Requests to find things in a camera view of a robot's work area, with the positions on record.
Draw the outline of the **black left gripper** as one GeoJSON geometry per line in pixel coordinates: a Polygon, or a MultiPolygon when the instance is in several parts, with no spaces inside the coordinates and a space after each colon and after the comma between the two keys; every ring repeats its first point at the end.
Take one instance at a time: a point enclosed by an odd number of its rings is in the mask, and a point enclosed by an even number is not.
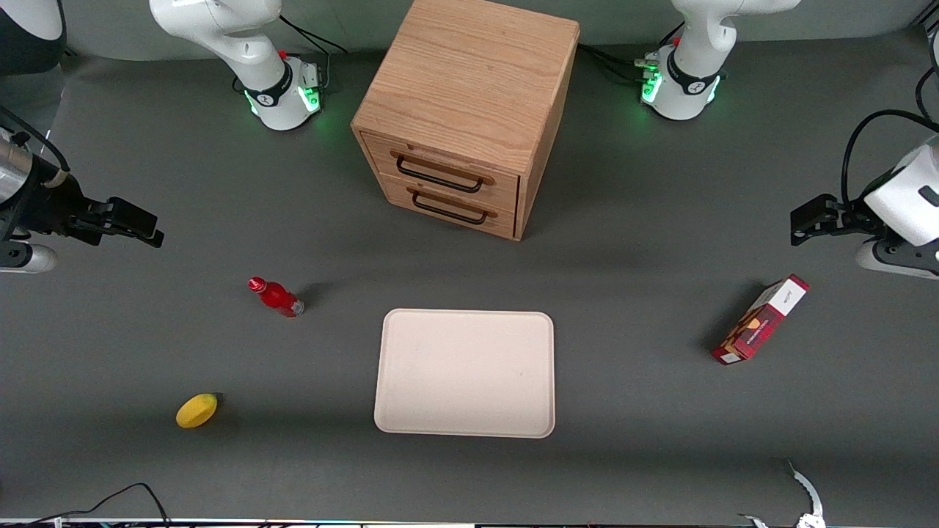
{"type": "Polygon", "coordinates": [[[829,234],[864,234],[882,238],[883,220],[873,213],[864,200],[841,203],[832,194],[820,194],[805,202],[795,208],[795,217],[789,218],[789,244],[792,247],[829,234]]]}

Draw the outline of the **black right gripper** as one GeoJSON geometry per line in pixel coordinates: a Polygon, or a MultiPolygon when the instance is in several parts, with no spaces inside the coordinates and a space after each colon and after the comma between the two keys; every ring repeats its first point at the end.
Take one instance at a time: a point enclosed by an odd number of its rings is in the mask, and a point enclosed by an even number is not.
{"type": "Polygon", "coordinates": [[[100,203],[88,199],[74,176],[57,187],[37,184],[28,197],[28,231],[47,236],[75,238],[98,246],[105,236],[120,236],[162,247],[164,232],[157,230],[158,218],[120,197],[107,200],[109,224],[94,213],[100,203]]]}

